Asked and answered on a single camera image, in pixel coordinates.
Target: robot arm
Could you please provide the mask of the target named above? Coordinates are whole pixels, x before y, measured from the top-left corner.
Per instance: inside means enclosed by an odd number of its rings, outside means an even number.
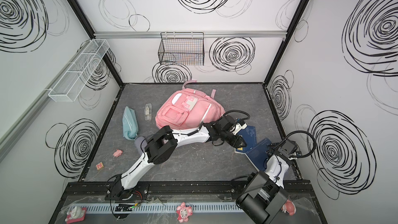
[[[312,139],[313,147],[306,155],[297,156],[297,144],[287,139],[295,133],[305,133]],[[315,149],[316,140],[311,133],[301,130],[289,133],[280,143],[267,152],[269,160],[266,171],[259,171],[257,174],[252,173],[248,178],[244,192],[236,199],[236,205],[243,209],[255,223],[270,223],[282,206],[286,210],[284,204],[287,204],[289,195],[283,187],[283,175],[291,165],[291,160],[308,157]]]
[[[246,147],[246,142],[237,135],[246,126],[243,121],[236,122],[231,116],[224,115],[217,121],[202,123],[198,128],[172,130],[169,126],[162,127],[148,140],[141,157],[119,179],[117,178],[120,185],[119,183],[115,185],[115,191],[123,192],[134,188],[146,172],[156,164],[165,162],[173,151],[182,145],[216,141],[220,138],[232,147]]]

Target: wire basket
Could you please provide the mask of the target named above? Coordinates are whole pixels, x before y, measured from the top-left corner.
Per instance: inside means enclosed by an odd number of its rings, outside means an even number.
[[[162,32],[160,35],[160,64],[176,62],[183,65],[204,65],[203,32]]]
[[[73,102],[76,100],[88,79],[102,61],[109,44],[105,39],[92,39],[81,50],[61,79],[49,92],[55,102]]]

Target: backpack pocket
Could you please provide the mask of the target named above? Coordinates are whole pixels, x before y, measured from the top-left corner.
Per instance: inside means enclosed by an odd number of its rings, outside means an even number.
[[[184,123],[187,119],[188,112],[175,107],[174,105],[169,105],[162,111],[162,117],[164,120],[173,123],[174,125],[179,125]]]
[[[220,108],[207,100],[198,100],[192,111],[189,113],[185,124],[188,128],[196,128],[203,121],[209,123],[214,121],[220,114]]]

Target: black wire basket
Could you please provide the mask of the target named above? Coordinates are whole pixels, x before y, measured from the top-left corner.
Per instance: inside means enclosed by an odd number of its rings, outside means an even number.
[[[160,64],[176,62],[183,65],[204,65],[203,32],[162,32],[160,35]]]

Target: pink backpack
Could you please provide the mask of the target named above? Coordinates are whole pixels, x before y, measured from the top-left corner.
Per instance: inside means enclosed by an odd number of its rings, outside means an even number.
[[[177,130],[196,128],[201,122],[216,121],[225,113],[224,108],[213,99],[215,89],[208,96],[202,91],[185,88],[191,82],[196,80],[185,82],[182,90],[173,93],[159,109],[155,117],[157,127],[170,126]]]

